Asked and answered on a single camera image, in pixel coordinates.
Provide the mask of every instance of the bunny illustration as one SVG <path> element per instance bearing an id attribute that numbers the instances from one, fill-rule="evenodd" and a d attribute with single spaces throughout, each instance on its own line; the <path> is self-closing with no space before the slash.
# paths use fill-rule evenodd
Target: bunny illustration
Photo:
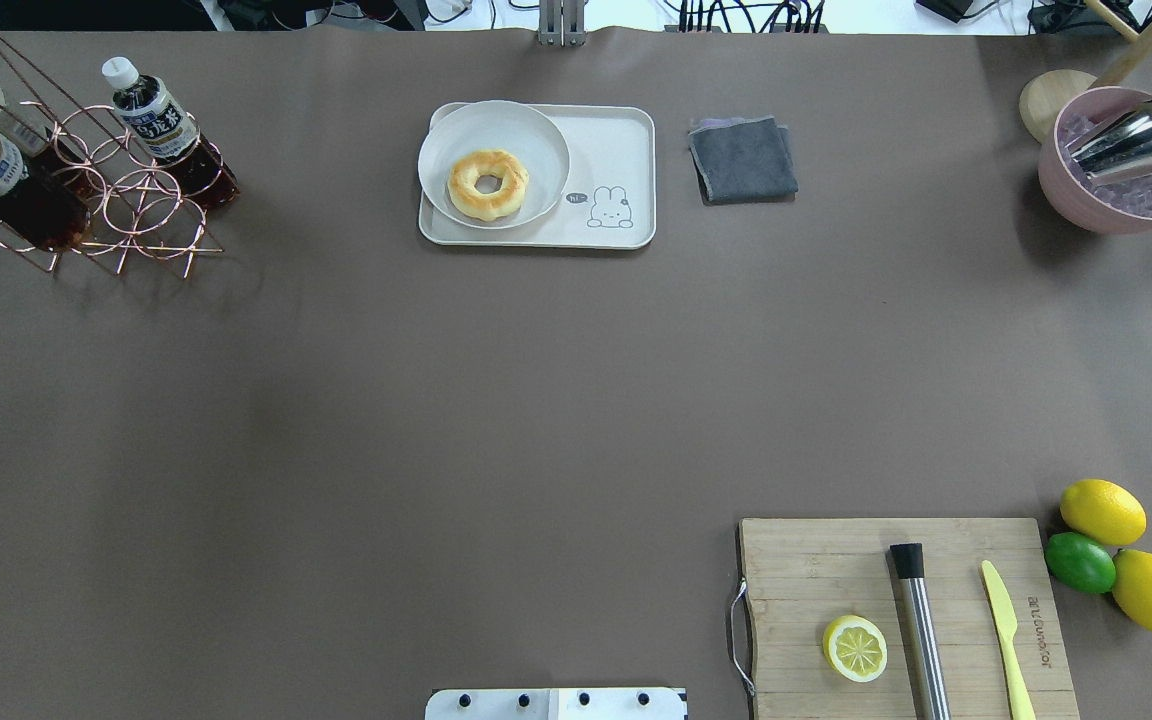
<path id="1" fill-rule="evenodd" d="M 594 190 L 594 206 L 589 211 L 591 228 L 632 228 L 634 220 L 626 189 L 621 185 Z"/>

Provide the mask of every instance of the pink bowl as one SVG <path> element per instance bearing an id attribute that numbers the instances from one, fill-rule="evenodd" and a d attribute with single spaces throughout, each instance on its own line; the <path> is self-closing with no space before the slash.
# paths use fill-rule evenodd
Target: pink bowl
<path id="1" fill-rule="evenodd" d="M 1038 154 L 1038 182 L 1043 184 L 1043 192 L 1052 207 L 1066 220 L 1101 234 L 1130 234 L 1152 229 L 1152 218 L 1114 209 L 1089 192 L 1074 174 L 1082 174 L 1082 170 L 1076 167 L 1071 169 L 1070 161 L 1061 158 L 1056 141 L 1058 128 L 1068 123 L 1070 118 L 1082 115 L 1093 123 L 1101 123 L 1151 99 L 1152 94 L 1149 92 L 1131 88 L 1092 88 L 1084 94 L 1074 97 L 1056 114 L 1056 123 L 1052 124 Z"/>

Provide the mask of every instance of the wooden cutting board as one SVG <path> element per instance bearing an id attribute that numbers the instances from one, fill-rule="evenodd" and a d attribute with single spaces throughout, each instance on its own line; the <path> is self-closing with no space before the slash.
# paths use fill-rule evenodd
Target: wooden cutting board
<path id="1" fill-rule="evenodd" d="M 955 720 L 1010 719 L 1002 657 L 980 561 L 1007 584 L 1015 647 L 1041 720 L 1078 719 L 1043 538 L 1032 518 L 742 520 L 741 560 L 753 647 L 755 720 L 918 717 L 887 547 L 923 543 L 929 601 Z M 872 683 L 838 675 L 820 650 L 838 615 L 873 621 L 887 670 Z"/>

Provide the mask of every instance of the black cap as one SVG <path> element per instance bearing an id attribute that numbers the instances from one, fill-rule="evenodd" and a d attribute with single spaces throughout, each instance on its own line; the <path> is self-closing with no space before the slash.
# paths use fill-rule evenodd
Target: black cap
<path id="1" fill-rule="evenodd" d="M 907 541 L 904 544 L 893 544 L 892 561 L 896 564 L 897 578 L 922 578 L 923 543 Z"/>

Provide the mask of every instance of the white bottle cap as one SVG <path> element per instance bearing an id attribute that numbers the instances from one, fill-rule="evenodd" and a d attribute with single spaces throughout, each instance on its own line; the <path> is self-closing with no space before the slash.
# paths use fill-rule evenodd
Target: white bottle cap
<path id="1" fill-rule="evenodd" d="M 136 69 L 136 65 L 132 65 L 131 60 L 127 58 L 111 58 L 105 60 L 105 65 L 101 65 L 100 73 L 105 76 L 105 82 L 109 83 L 111 88 L 114 90 L 127 90 L 132 85 L 136 85 L 136 81 L 141 78 L 141 73 Z"/>

